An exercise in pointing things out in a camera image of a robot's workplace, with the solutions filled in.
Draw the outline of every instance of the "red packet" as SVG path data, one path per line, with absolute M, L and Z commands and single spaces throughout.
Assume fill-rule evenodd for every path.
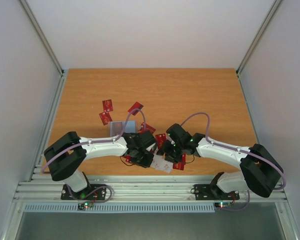
M 182 162 L 178 162 L 178 163 L 175 163 L 173 164 L 173 169 L 176 169 L 176 170 L 181 170 L 183 171 L 185 169 L 185 164 L 186 164 L 186 154 L 184 153 L 182 155 Z
M 128 110 L 128 112 L 130 113 L 133 109 L 142 109 L 144 106 L 142 104 L 140 104 L 139 102 L 135 102 L 135 104 L 132 105 L 132 107 L 130 107 L 130 109 Z M 139 111 L 134 111 L 132 113 L 133 116 L 137 115 Z
M 154 132 L 156 131 L 155 128 L 153 128 L 152 126 L 148 125 L 148 124 L 145 124 L 144 122 L 141 123 L 141 133 L 145 132 L 145 131 L 150 131 L 152 134 L 154 134 Z
M 132 164 L 132 161 L 130 161 L 131 156 L 124 156 L 124 158 L 127 163 Z
M 114 107 L 112 106 L 111 99 L 109 99 L 109 100 L 103 100 L 102 101 L 102 105 L 103 105 L 103 111 L 104 112 L 111 112 L 111 111 L 114 110 Z
M 101 118 L 103 125 L 107 125 L 109 122 L 112 122 L 112 118 L 109 112 L 101 112 L 99 113 L 99 116 Z
M 155 140 L 156 140 L 156 144 L 158 149 L 160 149 L 162 147 L 162 144 L 164 143 L 165 140 L 167 140 L 166 134 L 157 134 L 155 135 Z

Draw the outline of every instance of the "black cable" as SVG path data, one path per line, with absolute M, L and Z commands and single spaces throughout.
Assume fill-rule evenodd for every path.
M 126 165 L 128 167 L 131 167 L 132 165 L 134 165 L 133 163 L 131 165 L 126 164 L 126 162 L 122 160 L 121 156 L 120 156 L 120 160 L 121 160 L 121 162 L 123 162 L 124 165 Z
M 194 155 L 192 155 L 192 156 L 193 156 L 193 160 L 189 161 L 189 162 L 186 162 L 185 164 L 190 164 L 190 163 L 193 163 L 195 161 L 195 156 Z

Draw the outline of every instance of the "purple cable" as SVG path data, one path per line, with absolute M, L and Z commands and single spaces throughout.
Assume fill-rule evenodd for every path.
M 210 116 L 206 112 L 197 112 L 197 113 L 192 114 L 186 120 L 184 120 L 183 123 L 180 124 L 180 126 L 182 126 L 183 124 L 185 124 L 189 119 L 191 119 L 192 117 L 194 117 L 196 115 L 205 115 L 207 117 L 208 121 L 207 121 L 206 129 L 205 129 L 205 139 L 206 139 L 206 141 L 208 143 L 210 143 L 212 145 L 216 145 L 218 147 L 222 147 L 224 149 L 229 149 L 229 150 L 232 150 L 232 151 L 238 151 L 238 149 L 236 147 L 227 146 L 227 145 L 224 145 L 224 144 L 221 144 L 221 143 L 218 143 L 218 142 L 212 142 L 209 139 L 208 134 L 209 134 L 209 128 L 210 128 Z M 258 155 L 254 154 L 252 152 L 249 152 L 249 151 L 246 151 L 246 150 L 241 150 L 241 149 L 239 149 L 239 152 L 243 153 L 243 154 L 250 155 L 250 156 L 252 156 L 254 158 L 257 158 L 257 159 L 265 162 L 266 164 L 269 164 L 272 168 L 274 168 L 280 174 L 280 176 L 282 178 L 282 181 L 283 181 L 282 185 L 280 187 L 275 187 L 274 190 L 282 190 L 282 189 L 284 189 L 284 187 L 287 184 L 287 180 L 286 180 L 286 177 L 285 177 L 284 173 L 276 165 L 274 165 L 272 162 L 270 162 L 269 160 L 265 159 L 264 157 L 258 156 Z
M 126 126 L 128 124 L 128 120 L 131 116 L 131 114 L 133 114 L 135 111 L 139 111 L 141 114 L 142 114 L 142 117 L 143 117 L 143 122 L 144 122 L 144 131 L 146 131 L 146 116 L 145 114 L 139 109 L 139 108 L 134 108 L 129 114 L 128 116 L 126 117 L 126 120 L 125 120 L 125 123 L 123 125 L 123 128 L 122 128 L 122 131 L 120 132 L 120 134 L 113 140 L 110 139 L 110 140 L 94 140 L 94 141 L 91 141 L 91 142 L 88 142 L 88 141 L 84 141 L 84 142 L 80 142 L 80 143 L 77 143 L 75 145 L 72 145 L 68 148 L 66 148 L 65 150 L 62 150 L 61 152 L 59 152 L 57 155 L 55 155 L 53 158 L 51 158 L 42 168 L 41 168 L 41 173 L 42 174 L 49 174 L 50 172 L 49 171 L 45 171 L 45 169 L 54 161 L 56 160 L 57 158 L 59 158 L 61 155 L 65 154 L 66 152 L 68 152 L 69 150 L 72 150 L 76 147 L 79 147 L 79 146 L 82 146 L 82 145 L 89 145 L 89 144 L 103 144 L 103 143 L 112 143 L 112 142 L 115 142 L 117 141 L 119 138 L 122 137 L 122 135 L 124 134 L 125 132 L 125 129 L 126 129 Z
M 245 210 L 248 207 L 249 203 L 250 203 L 250 192 L 248 190 L 248 200 L 246 201 L 246 204 L 242 208 L 231 209 L 231 208 L 227 208 L 227 207 L 216 207 L 216 209 L 226 210 L 226 211 L 229 211 L 229 212 L 240 212 L 242 210 Z
M 91 191 L 89 194 L 87 194 L 85 197 L 78 199 L 78 198 L 76 198 L 76 197 L 74 196 L 74 194 L 72 193 L 72 190 L 71 190 L 71 188 L 69 187 L 69 185 L 66 185 L 66 187 L 68 188 L 68 191 L 69 191 L 70 196 L 71 196 L 74 200 L 84 200 L 85 198 L 89 197 L 91 194 L 93 194 L 94 192 L 98 191 L 99 189 L 108 189 L 109 192 L 110 192 L 110 196 L 109 196 L 107 199 L 105 199 L 105 200 L 96 201 L 96 203 L 98 203 L 98 204 L 103 204 L 103 203 L 108 202 L 108 201 L 111 199 L 111 197 L 112 197 L 112 195 L 113 195 L 113 192 L 114 192 L 113 188 L 110 187 L 110 186 L 99 186 L 99 187 L 95 188 L 93 191 Z

